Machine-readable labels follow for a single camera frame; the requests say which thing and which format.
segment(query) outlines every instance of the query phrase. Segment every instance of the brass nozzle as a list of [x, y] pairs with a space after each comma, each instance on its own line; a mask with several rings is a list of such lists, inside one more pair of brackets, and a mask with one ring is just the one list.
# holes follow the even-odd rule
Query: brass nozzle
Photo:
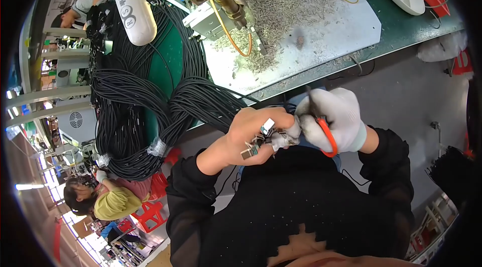
[[224, 11], [226, 11], [226, 15], [237, 21], [239, 25], [246, 26], [246, 18], [244, 18], [244, 11], [242, 6], [238, 5], [234, 0], [215, 0], [219, 3]]

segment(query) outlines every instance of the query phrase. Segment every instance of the pink shirt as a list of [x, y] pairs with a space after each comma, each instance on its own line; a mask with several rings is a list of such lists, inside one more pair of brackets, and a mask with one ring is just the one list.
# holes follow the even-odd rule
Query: pink shirt
[[[117, 185], [121, 187], [127, 188], [134, 195], [136, 195], [137, 198], [139, 198], [141, 201], [144, 201], [150, 191], [152, 176], [144, 181], [129, 181], [122, 178], [109, 179], [109, 180], [112, 180], [113, 182], [115, 182]], [[104, 188], [103, 184], [99, 184], [95, 188], [94, 192], [96, 191], [99, 191], [99, 194], [97, 195], [97, 197], [99, 197], [100, 195], [108, 192], [109, 190]]]

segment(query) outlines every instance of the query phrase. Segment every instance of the black hair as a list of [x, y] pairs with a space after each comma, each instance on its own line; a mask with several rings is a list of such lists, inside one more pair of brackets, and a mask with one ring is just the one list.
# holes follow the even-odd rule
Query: black hair
[[57, 17], [52, 21], [52, 24], [50, 27], [60, 27], [62, 24], [62, 15], [70, 11], [71, 7], [65, 8], [60, 14], [57, 15]]
[[[52, 21], [50, 27], [60, 27], [60, 25], [62, 24], [62, 15], [70, 11], [71, 8], [72, 7], [65, 8], [60, 14], [58, 14], [57, 17], [55, 17], [55, 19]], [[84, 25], [84, 23], [78, 21], [75, 21], [74, 23], [80, 26]]]
[[64, 200], [76, 216], [90, 216], [91, 208], [93, 208], [95, 201], [97, 200], [97, 194], [93, 193], [88, 199], [77, 201], [77, 193], [75, 191], [76, 185], [83, 185], [82, 181], [78, 178], [69, 178], [65, 182], [64, 187]]

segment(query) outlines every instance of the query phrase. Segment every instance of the striped shirt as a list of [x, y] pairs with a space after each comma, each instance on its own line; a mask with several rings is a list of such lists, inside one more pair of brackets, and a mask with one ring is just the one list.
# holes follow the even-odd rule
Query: striped shirt
[[[99, 5], [101, 3], [106, 2], [107, 0], [99, 0], [95, 5]], [[87, 12], [93, 6], [93, 0], [77, 0], [73, 5], [72, 9], [79, 14], [79, 18], [75, 19], [75, 21], [85, 23], [87, 21]]]

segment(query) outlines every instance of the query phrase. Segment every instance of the yellow sleeve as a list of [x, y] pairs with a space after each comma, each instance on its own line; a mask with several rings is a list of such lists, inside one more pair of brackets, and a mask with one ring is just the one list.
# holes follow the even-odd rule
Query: yellow sleeve
[[94, 215], [100, 220], [113, 221], [135, 212], [142, 202], [125, 187], [116, 187], [99, 197], [94, 204]]

